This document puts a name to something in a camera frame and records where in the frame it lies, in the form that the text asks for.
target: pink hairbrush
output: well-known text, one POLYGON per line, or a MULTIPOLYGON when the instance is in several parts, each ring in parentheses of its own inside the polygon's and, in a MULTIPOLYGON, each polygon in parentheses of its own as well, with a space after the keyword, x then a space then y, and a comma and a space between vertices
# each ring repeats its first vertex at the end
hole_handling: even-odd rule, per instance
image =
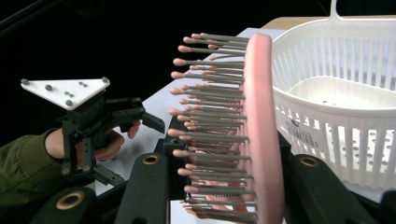
POLYGON ((180 46, 180 52, 212 53, 209 60, 174 60, 176 66, 190 65, 189 72, 173 72, 174 79, 202 80, 170 90, 188 98, 180 99, 184 110, 169 109, 188 131, 168 130, 188 141, 186 149, 174 151, 188 161, 178 170, 191 180, 184 188, 189 195, 186 210, 233 223, 281 223, 285 200, 271 37, 200 34, 184 42, 208 48, 180 46))

